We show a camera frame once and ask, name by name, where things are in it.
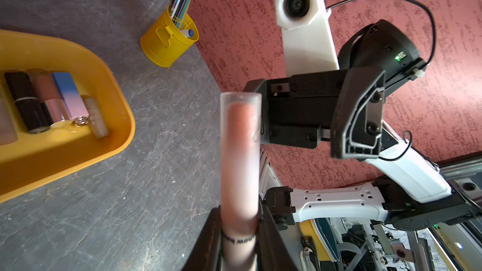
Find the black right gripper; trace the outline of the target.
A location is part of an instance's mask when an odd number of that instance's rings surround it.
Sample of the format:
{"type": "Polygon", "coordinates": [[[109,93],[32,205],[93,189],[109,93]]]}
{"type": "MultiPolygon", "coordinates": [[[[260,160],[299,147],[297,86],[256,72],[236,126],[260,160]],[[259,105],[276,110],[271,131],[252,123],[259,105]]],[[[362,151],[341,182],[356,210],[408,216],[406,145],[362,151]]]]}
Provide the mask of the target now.
{"type": "Polygon", "coordinates": [[[379,66],[250,80],[244,91],[262,95],[263,145],[315,149],[330,140],[332,158],[379,157],[385,95],[379,66]]]}

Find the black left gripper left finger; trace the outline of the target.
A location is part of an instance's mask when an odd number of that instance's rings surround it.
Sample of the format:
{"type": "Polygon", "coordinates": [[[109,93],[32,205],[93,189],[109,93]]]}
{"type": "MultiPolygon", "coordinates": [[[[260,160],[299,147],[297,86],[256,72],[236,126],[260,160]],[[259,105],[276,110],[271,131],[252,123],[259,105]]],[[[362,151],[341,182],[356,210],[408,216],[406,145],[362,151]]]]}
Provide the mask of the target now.
{"type": "Polygon", "coordinates": [[[182,271],[217,271],[222,265],[222,222],[220,207],[213,208],[182,271]]]}

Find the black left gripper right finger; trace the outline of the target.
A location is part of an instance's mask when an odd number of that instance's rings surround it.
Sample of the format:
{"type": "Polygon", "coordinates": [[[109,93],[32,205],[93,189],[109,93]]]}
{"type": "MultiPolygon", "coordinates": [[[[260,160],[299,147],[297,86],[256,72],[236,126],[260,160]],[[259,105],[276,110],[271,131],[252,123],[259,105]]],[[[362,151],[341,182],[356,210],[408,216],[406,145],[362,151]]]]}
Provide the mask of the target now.
{"type": "Polygon", "coordinates": [[[257,270],[298,270],[276,227],[268,207],[259,203],[257,270]]]}

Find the pink nude lip gloss tube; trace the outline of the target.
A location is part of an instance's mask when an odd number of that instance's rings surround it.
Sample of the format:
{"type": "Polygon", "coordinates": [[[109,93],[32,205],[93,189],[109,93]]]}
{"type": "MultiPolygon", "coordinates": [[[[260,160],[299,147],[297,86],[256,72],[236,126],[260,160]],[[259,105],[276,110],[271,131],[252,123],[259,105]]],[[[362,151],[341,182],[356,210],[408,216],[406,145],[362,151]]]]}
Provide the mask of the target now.
{"type": "Polygon", "coordinates": [[[261,94],[220,97],[222,270],[255,270],[261,154],[261,94]]]}

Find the beige lipstick tube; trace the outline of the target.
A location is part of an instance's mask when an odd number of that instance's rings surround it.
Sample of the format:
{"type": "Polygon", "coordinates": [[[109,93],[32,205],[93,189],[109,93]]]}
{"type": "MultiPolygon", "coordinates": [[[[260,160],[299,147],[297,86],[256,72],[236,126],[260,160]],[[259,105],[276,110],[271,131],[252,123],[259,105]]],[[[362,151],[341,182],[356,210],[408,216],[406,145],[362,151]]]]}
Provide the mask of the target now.
{"type": "Polygon", "coordinates": [[[83,97],[82,99],[89,113],[89,127],[91,128],[95,137],[98,139],[103,139],[109,136],[109,129],[105,123],[98,101],[93,97],[83,97]]]}

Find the blue pink gradient lipstick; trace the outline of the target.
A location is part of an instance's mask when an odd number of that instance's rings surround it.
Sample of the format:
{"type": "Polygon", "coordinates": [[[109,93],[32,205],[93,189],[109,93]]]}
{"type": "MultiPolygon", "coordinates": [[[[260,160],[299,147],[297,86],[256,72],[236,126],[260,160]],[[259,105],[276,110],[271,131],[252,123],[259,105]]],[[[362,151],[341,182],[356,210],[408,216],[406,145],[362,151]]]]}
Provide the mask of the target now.
{"type": "Polygon", "coordinates": [[[72,76],[68,72],[54,72],[51,76],[64,101],[69,119],[78,127],[87,125],[89,112],[72,76]]]}

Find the black lipstick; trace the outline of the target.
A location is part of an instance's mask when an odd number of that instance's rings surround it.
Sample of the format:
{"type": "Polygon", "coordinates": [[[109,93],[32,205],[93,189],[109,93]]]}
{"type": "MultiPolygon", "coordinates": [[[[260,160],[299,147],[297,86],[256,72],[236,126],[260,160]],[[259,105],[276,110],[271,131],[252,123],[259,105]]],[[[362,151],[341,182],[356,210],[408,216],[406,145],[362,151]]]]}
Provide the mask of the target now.
{"type": "Polygon", "coordinates": [[[49,130],[50,123],[28,74],[5,72],[4,78],[27,133],[39,134],[49,130]]]}

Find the brown clear lip gloss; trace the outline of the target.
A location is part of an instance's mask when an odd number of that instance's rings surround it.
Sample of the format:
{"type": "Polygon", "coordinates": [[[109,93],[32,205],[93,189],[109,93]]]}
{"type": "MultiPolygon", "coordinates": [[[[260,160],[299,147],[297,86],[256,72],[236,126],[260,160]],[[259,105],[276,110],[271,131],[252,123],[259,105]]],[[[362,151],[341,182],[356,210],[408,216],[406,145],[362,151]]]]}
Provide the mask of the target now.
{"type": "Polygon", "coordinates": [[[50,126],[60,128],[68,125],[70,118],[52,75],[47,72],[31,72],[28,75],[50,126]]]}

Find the gold lipstick tube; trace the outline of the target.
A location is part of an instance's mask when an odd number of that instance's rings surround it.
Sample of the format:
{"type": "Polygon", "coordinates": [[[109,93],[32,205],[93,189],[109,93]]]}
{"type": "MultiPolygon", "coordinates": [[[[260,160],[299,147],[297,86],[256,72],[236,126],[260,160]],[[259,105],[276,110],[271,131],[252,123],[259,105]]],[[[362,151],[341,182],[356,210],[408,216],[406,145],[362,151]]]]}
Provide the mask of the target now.
{"type": "Polygon", "coordinates": [[[1,145],[11,144],[18,140],[15,126],[12,122],[7,103],[1,97],[1,145]]]}

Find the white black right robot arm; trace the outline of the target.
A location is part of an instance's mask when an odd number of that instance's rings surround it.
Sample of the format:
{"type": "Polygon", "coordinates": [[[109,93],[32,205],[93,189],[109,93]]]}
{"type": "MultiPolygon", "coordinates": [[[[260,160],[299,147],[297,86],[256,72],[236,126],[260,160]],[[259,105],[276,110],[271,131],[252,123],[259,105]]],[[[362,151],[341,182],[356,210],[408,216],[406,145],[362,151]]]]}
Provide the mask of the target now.
{"type": "Polygon", "coordinates": [[[446,178],[383,120],[386,98],[424,75],[427,64],[396,26],[379,20],[341,48],[339,69],[251,80],[262,96],[261,142],[314,149],[330,143],[335,159],[356,159],[382,172],[348,188],[269,188],[264,204],[279,230],[317,218],[365,218],[403,231],[481,216],[481,201],[446,178]]]}

